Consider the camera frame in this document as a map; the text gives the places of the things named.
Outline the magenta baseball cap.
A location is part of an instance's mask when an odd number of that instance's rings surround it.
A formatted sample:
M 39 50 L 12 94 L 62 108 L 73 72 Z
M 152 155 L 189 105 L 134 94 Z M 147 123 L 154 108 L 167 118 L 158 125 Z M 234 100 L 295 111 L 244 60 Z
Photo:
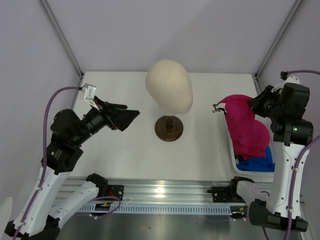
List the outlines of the magenta baseball cap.
M 218 102 L 224 104 L 227 128 L 229 134 L 233 134 L 234 137 L 239 137 L 241 135 L 240 130 L 249 128 L 256 120 L 256 114 L 249 107 L 249 100 L 251 99 L 253 98 L 247 95 L 233 94 Z

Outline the brown wooden round stand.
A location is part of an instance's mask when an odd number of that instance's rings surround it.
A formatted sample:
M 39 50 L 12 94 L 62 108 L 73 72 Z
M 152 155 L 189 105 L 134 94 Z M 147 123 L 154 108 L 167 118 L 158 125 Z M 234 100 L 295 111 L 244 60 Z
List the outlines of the brown wooden round stand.
M 156 121 L 154 130 L 160 140 L 174 142 L 182 136 L 184 125 L 178 117 L 165 115 Z

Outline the cream mannequin head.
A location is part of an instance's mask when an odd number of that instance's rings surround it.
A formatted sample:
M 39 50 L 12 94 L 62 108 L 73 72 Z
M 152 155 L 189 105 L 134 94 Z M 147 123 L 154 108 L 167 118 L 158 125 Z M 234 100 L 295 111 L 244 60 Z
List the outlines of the cream mannequin head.
M 157 61 L 145 76 L 145 87 L 164 115 L 186 114 L 193 105 L 190 75 L 176 61 Z

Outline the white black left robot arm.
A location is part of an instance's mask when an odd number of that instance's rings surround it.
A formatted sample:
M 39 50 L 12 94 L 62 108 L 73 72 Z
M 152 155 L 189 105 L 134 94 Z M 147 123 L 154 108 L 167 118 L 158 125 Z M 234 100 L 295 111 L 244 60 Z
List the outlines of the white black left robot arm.
M 92 173 L 61 206 L 53 207 L 61 186 L 83 154 L 83 143 L 104 127 L 123 132 L 140 114 L 127 105 L 102 101 L 98 97 L 94 97 L 93 102 L 95 105 L 83 118 L 72 109 L 63 109 L 54 116 L 51 140 L 45 144 L 36 185 L 20 215 L 7 223 L 6 235 L 21 240 L 54 240 L 64 223 L 86 203 L 94 199 L 119 200 L 108 195 L 108 180 Z

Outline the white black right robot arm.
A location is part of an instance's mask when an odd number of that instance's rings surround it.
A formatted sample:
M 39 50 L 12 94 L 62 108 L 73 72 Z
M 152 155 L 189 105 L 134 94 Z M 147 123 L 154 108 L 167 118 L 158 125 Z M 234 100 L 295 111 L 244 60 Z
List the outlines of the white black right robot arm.
M 308 229 L 308 222 L 301 217 L 300 189 L 314 132 L 313 124 L 303 119 L 309 98 L 308 87 L 285 83 L 280 90 L 267 86 L 248 102 L 253 113 L 270 118 L 273 142 L 279 151 L 269 197 L 264 197 L 250 178 L 235 176 L 229 182 L 228 197 L 248 205 L 249 221 L 254 226 L 287 232 Z

